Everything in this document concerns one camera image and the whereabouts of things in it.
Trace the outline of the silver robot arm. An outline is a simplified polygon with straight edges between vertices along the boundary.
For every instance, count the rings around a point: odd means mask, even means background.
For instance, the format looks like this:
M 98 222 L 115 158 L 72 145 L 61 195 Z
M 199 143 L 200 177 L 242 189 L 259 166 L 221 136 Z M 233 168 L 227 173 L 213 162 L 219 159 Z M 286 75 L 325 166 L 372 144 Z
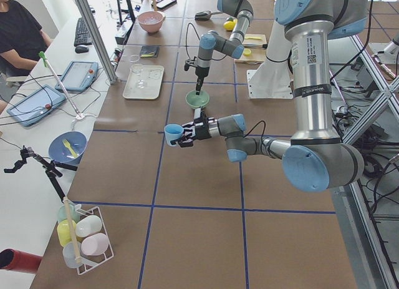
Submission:
M 209 74 L 213 51 L 239 59 L 244 51 L 243 41 L 248 27 L 253 19 L 253 9 L 247 0 L 218 0 L 217 9 L 233 18 L 234 27 L 229 39 L 220 36 L 215 31 L 208 31 L 200 37 L 198 55 L 185 62 L 185 70 L 195 67 L 195 94 L 200 95 L 204 78 Z
M 165 126 L 170 146 L 190 147 L 195 140 L 222 136 L 228 158 L 250 155 L 281 159 L 289 182 L 305 192 L 351 184 L 364 162 L 360 152 L 342 142 L 332 125 L 328 41 L 356 35 L 365 28 L 367 0 L 277 0 L 266 59 L 249 84 L 265 96 L 292 93 L 297 132 L 290 141 L 244 135 L 243 115 L 219 119 L 195 110 L 192 122 Z

